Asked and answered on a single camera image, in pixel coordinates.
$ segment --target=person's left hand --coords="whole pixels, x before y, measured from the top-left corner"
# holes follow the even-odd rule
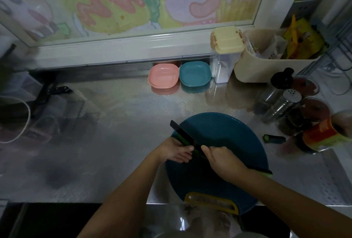
[[[188,163],[192,159],[193,146],[184,146],[180,141],[173,137],[167,138],[160,146],[155,148],[160,160],[173,160],[178,163]]]

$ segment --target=blue cutting board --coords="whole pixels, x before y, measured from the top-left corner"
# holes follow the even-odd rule
[[[243,122],[222,113],[207,112],[194,115],[179,126],[197,143],[230,149],[244,164],[269,169],[266,153],[253,131]],[[233,201],[244,214],[257,199],[242,189],[224,181],[208,161],[194,156],[189,163],[166,161],[166,171],[176,194],[184,200],[189,192],[197,192]]]

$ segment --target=stainless steel countertop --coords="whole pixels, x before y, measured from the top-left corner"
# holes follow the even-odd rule
[[[102,202],[147,154],[182,122],[202,112],[221,112],[247,124],[261,139],[279,135],[250,111],[263,86],[239,82],[189,94],[155,94],[147,75],[152,63],[85,67],[63,71],[74,90],[60,134],[46,144],[24,141],[0,150],[0,199],[13,202]],[[324,205],[352,205],[352,185],[334,151],[287,158],[278,145],[264,145],[273,179]],[[164,165],[148,197],[150,204],[180,203]]]

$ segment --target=black lid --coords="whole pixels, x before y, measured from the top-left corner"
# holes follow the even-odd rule
[[[277,89],[289,89],[293,83],[292,68],[285,68],[284,71],[275,73],[270,80],[272,86]]]

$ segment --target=pink dish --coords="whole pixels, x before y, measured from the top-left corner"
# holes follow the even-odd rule
[[[158,64],[149,72],[148,82],[154,88],[167,89],[174,87],[178,81],[179,70],[174,64]]]

